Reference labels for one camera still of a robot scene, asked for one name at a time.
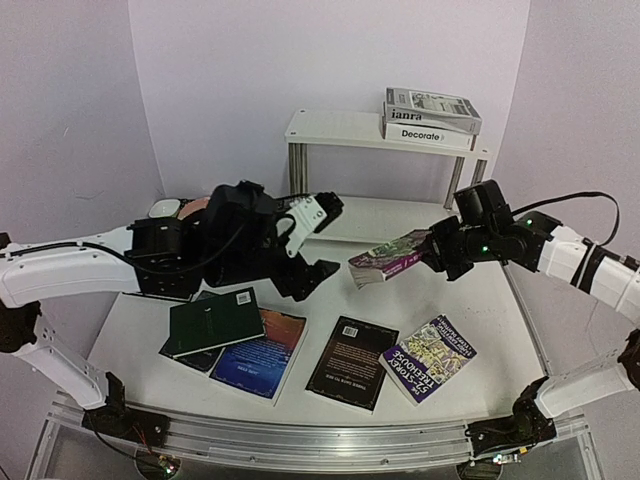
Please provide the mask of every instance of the cable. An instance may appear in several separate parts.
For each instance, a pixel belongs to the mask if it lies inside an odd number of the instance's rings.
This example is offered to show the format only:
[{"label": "cable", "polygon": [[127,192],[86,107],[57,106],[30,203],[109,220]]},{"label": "cable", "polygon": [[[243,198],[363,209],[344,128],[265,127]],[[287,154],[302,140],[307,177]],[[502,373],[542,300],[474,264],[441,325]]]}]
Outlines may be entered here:
[{"label": "cable", "polygon": [[6,478],[7,480],[11,480],[11,477],[9,476],[9,474],[5,471],[4,468],[2,468],[2,465],[0,465],[0,472],[2,472],[2,475],[4,475],[4,478]]},{"label": "cable", "polygon": [[91,415],[87,415],[87,418],[89,419],[89,423],[91,424],[91,429],[93,430],[93,433],[95,434],[95,436],[97,437],[98,440],[100,440],[100,442],[105,445],[106,447],[110,448],[111,450],[113,450],[116,453],[119,453],[120,455],[122,455],[123,457],[127,457],[131,460],[133,460],[134,462],[138,462],[138,463],[142,463],[143,465],[147,465],[148,467],[152,467],[155,468],[157,470],[162,470],[163,473],[167,473],[166,469],[164,469],[163,467],[161,467],[160,465],[155,465],[151,462],[146,462],[144,460],[141,460],[139,458],[136,458],[133,455],[128,454],[127,452],[124,452],[122,450],[120,450],[119,448],[115,447],[114,445],[111,445],[109,442],[107,442],[104,438],[102,438],[102,435],[100,435],[98,433],[98,430],[96,430],[96,426],[93,423],[93,418],[91,418]]},{"label": "cable", "polygon": [[613,198],[608,193],[599,192],[599,191],[586,191],[586,192],[576,192],[570,193],[569,195],[563,195],[561,197],[549,198],[547,200],[540,200],[539,202],[531,203],[529,205],[525,205],[517,210],[512,212],[513,216],[520,215],[524,212],[528,212],[529,210],[533,210],[534,208],[541,207],[543,205],[549,205],[552,203],[564,202],[565,200],[572,200],[574,198],[596,198],[596,197],[604,197],[608,200],[611,200],[616,206],[616,221],[613,224],[613,229],[611,230],[611,234],[609,238],[604,243],[601,243],[601,246],[608,245],[618,234],[618,227],[620,227],[620,205],[618,205],[618,201]]},{"label": "cable", "polygon": [[[220,247],[214,254],[210,255],[209,257],[207,257],[205,260],[202,260],[194,265],[190,265],[184,268],[181,268],[179,270],[154,270],[151,268],[147,268],[144,267],[142,265],[138,265],[137,262],[135,262],[134,260],[131,260],[130,258],[125,257],[124,255],[122,255],[120,252],[116,252],[115,250],[109,248],[109,247],[105,247],[104,245],[99,245],[97,243],[91,243],[91,242],[82,242],[82,243],[77,243],[77,242],[58,242],[58,243],[49,243],[47,245],[39,245],[37,247],[30,247],[30,248],[24,248],[22,250],[16,250],[15,252],[9,252],[11,257],[19,257],[22,255],[27,255],[29,253],[37,253],[37,252],[43,252],[46,250],[55,250],[57,248],[69,248],[69,247],[79,247],[79,248],[92,248],[94,250],[100,250],[102,252],[108,253],[109,255],[117,258],[118,260],[126,263],[127,265],[132,266],[133,268],[135,268],[136,270],[139,270],[141,272],[144,273],[148,273],[150,275],[181,275],[187,272],[191,272],[192,270],[197,270],[199,268],[204,267],[205,265],[207,265],[208,263],[211,263],[212,261],[214,261],[216,258],[218,258],[220,255],[222,255],[224,253],[224,251],[229,248],[229,246],[235,241],[236,238],[238,238],[238,235],[240,235],[240,233],[242,232],[242,230],[245,228],[245,226],[247,225],[247,222],[244,222],[242,225],[240,225],[240,227],[233,233],[233,235],[231,235],[231,237],[229,237],[229,240],[227,240],[227,242]],[[7,254],[6,253],[0,253],[0,258],[6,258]]]}]

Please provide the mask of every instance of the white wall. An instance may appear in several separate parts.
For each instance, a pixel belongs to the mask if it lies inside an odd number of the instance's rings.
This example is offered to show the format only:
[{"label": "white wall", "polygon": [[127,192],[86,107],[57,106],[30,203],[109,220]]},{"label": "white wall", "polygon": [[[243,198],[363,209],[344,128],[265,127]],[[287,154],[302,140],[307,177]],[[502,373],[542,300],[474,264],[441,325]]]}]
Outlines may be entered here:
[{"label": "white wall", "polygon": [[[502,140],[529,0],[131,0],[138,73],[169,195],[250,178],[285,190],[296,108],[379,111],[387,86],[468,96]],[[452,164],[310,149],[311,187],[441,199]]]},{"label": "white wall", "polygon": [[[640,257],[640,4],[533,0],[511,115],[495,177],[512,207],[577,190],[618,199],[622,224],[611,249]],[[545,208],[603,241],[606,200]],[[571,287],[513,269],[553,368],[562,372],[624,341],[633,326]],[[606,478],[638,478],[640,393],[586,409]]]},{"label": "white wall", "polygon": [[[0,231],[22,242],[87,235],[162,196],[125,0],[0,1]],[[88,353],[113,301],[43,302]],[[54,386],[0,355],[0,463],[22,478]]]}]

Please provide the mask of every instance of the shelf leg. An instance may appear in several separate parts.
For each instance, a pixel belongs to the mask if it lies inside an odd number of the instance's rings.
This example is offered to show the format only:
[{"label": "shelf leg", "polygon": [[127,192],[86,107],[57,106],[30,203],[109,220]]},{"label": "shelf leg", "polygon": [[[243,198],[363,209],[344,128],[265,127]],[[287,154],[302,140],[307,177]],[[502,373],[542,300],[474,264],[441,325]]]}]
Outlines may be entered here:
[{"label": "shelf leg", "polygon": [[460,175],[462,175],[462,168],[464,167],[464,157],[456,157],[456,163],[453,166],[453,174],[451,175],[451,182],[449,183],[449,190],[447,190],[447,196],[444,200],[444,208],[451,210],[453,206],[453,194],[458,190],[458,183],[460,183]]},{"label": "shelf leg", "polygon": [[476,161],[476,168],[473,171],[473,177],[471,177],[471,185],[475,185],[476,183],[480,183],[484,178],[484,171],[487,168],[487,161],[478,159]]},{"label": "shelf leg", "polygon": [[309,192],[309,170],[307,165],[307,145],[289,144],[289,193],[298,195]]}]

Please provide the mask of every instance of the white label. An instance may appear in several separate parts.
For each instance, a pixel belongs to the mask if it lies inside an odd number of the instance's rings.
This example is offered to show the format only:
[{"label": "white label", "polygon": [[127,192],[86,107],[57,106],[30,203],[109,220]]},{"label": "white label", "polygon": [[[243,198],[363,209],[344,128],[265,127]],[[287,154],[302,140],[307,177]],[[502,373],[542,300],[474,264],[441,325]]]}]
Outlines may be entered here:
[{"label": "white label", "polygon": [[342,334],[347,337],[356,338],[356,335],[358,335],[358,329],[354,327],[344,327]]},{"label": "white label", "polygon": [[236,302],[238,305],[244,305],[245,303],[251,303],[251,292],[242,292],[236,295]]}]

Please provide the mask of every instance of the purple book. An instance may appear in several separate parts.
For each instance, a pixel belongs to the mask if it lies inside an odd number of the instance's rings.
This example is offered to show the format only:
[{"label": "purple book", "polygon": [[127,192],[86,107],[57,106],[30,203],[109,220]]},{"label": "purple book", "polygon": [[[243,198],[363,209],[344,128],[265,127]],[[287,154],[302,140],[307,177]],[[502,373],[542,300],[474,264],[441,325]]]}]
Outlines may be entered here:
[{"label": "purple book", "polygon": [[476,351],[440,315],[380,355],[380,363],[402,393],[419,405],[453,377]]},{"label": "purple book", "polygon": [[420,245],[428,230],[413,230],[391,242],[349,259],[349,271],[358,288],[395,277],[422,258]]}]

